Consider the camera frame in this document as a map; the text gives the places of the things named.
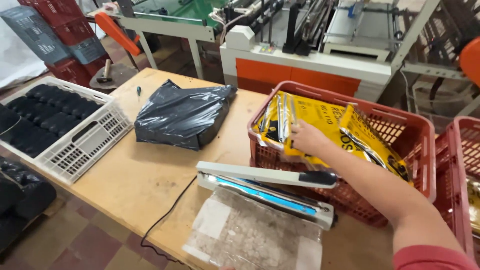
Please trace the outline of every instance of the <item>hammer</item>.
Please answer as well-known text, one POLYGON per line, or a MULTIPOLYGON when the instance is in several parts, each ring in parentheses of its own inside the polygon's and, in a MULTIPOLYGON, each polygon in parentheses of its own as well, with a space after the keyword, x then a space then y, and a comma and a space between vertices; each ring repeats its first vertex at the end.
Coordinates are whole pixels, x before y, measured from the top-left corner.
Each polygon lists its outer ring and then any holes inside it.
POLYGON ((105 70, 103 71, 103 77, 100 77, 100 78, 96 79, 96 81, 99 84, 112 81, 112 77, 108 76, 108 72, 110 71, 110 64, 111 64, 111 60, 107 59, 107 61, 105 62, 105 70))

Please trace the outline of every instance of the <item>white plastic crate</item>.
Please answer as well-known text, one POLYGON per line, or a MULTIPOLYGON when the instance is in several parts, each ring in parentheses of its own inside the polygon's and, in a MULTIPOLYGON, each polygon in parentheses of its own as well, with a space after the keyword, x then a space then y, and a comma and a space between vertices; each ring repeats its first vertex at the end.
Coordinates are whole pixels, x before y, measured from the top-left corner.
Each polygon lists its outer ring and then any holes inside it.
POLYGON ((0 103, 6 105, 41 84, 58 86, 103 105, 36 158, 29 157, 1 140, 0 145, 62 182, 73 184, 133 128, 133 123, 114 97, 54 77, 45 77, 0 103))

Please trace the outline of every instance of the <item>red sleeve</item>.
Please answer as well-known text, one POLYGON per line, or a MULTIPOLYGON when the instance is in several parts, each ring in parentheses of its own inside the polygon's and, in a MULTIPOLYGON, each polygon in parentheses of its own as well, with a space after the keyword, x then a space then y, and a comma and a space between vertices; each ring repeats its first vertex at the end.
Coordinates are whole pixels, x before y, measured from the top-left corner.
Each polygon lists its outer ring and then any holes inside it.
POLYGON ((433 245, 413 245, 393 256, 395 270, 479 270, 477 264, 458 251, 433 245))

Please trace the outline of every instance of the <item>screwdriver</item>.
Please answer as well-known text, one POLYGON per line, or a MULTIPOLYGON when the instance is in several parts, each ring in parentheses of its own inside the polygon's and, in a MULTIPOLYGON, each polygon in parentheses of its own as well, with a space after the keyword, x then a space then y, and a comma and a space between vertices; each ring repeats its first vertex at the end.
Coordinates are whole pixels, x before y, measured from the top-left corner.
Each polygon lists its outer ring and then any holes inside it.
POLYGON ((140 86, 137 86, 137 96, 138 96, 138 101, 140 101, 140 93, 142 92, 142 88, 140 86))

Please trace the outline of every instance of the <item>gray plastic crate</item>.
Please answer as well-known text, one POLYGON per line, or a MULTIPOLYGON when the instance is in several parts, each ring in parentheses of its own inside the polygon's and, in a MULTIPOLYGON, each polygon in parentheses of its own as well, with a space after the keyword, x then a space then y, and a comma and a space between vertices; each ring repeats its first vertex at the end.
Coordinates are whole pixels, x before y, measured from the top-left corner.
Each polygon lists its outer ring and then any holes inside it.
POLYGON ((96 36, 88 38, 77 45, 69 46, 69 48, 75 58, 84 65, 107 53, 96 36))
POLYGON ((68 48, 34 8, 17 6, 0 12, 0 17, 43 62, 54 64, 71 57, 68 48))

